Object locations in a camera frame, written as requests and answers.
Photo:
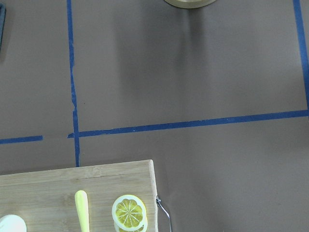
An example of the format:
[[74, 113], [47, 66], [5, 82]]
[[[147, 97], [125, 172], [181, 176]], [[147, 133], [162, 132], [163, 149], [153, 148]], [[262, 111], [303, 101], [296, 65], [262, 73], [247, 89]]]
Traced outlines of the grey folded cloth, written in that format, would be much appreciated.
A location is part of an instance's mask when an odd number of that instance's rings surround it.
[[6, 17], [6, 7], [3, 3], [1, 3], [0, 4], [0, 46], [2, 45], [5, 17]]

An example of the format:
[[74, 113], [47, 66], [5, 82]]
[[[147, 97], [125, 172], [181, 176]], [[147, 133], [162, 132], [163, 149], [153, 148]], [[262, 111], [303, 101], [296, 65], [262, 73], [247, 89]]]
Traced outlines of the white steamed bun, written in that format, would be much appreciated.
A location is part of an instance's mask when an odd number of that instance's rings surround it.
[[20, 216], [5, 215], [0, 218], [0, 232], [27, 232], [27, 226]]

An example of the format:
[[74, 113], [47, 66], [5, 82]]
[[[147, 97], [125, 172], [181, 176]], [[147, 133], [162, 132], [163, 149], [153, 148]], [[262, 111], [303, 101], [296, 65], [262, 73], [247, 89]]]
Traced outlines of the yellow plastic knife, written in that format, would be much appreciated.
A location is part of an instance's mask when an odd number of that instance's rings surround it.
[[75, 206], [82, 232], [90, 232], [88, 196], [84, 190], [78, 190], [75, 195]]

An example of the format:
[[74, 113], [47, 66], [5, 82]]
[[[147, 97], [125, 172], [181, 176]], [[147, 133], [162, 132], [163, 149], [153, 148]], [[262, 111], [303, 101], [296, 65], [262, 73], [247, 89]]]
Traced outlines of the upper lemon slice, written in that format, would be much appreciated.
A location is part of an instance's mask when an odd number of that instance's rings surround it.
[[146, 224], [147, 210], [139, 197], [122, 195], [112, 205], [112, 218], [120, 229], [132, 232]]

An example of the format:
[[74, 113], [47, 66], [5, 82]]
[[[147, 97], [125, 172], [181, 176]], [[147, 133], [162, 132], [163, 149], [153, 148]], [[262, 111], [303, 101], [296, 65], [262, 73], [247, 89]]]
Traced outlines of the bamboo cutting board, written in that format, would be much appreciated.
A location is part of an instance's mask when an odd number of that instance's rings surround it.
[[0, 214], [20, 216], [29, 232], [78, 232], [74, 195], [79, 190], [88, 196], [91, 231], [114, 231], [112, 205], [127, 194], [145, 204], [148, 231], [158, 230], [152, 160], [2, 175]]

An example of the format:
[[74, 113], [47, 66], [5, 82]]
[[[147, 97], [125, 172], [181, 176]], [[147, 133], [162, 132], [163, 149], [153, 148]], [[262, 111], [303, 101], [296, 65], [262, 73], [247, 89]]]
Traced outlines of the wooden mug tree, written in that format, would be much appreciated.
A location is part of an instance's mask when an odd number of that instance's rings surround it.
[[168, 4], [183, 9], [200, 8], [212, 4], [215, 1], [216, 0], [165, 0]]

